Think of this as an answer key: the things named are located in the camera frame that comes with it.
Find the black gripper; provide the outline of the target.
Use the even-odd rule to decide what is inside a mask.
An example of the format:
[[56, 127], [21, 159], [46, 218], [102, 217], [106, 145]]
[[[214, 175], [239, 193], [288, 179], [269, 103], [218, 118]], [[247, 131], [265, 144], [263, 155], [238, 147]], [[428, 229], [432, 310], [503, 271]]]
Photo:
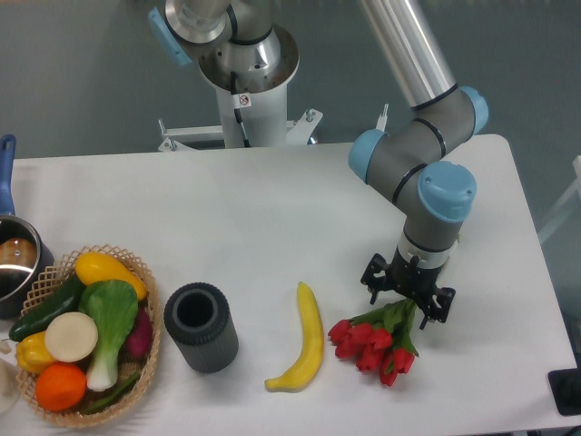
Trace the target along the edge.
[[456, 248], [453, 242], [447, 249], [429, 251], [402, 233], [391, 263], [375, 253], [360, 278], [369, 292], [369, 303], [373, 305], [380, 292], [395, 291], [415, 301], [423, 312], [422, 331], [429, 322], [445, 323], [456, 290], [439, 287], [437, 281]]

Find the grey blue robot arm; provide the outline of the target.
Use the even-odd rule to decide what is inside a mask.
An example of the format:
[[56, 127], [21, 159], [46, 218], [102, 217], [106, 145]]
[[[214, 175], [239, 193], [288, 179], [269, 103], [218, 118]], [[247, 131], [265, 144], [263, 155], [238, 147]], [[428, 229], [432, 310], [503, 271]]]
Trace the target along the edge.
[[[472, 173], [446, 156], [486, 125], [487, 102], [457, 84], [416, 2], [364, 1], [361, 9], [413, 113], [394, 134], [364, 132], [349, 152], [352, 172], [406, 217], [393, 258], [375, 255], [361, 280], [372, 295], [397, 292], [426, 322], [445, 322], [455, 292], [437, 280], [477, 192]], [[309, 123], [287, 118], [298, 47], [268, 2], [166, 1], [148, 21], [173, 61], [196, 63], [214, 87], [227, 147], [308, 142]]]

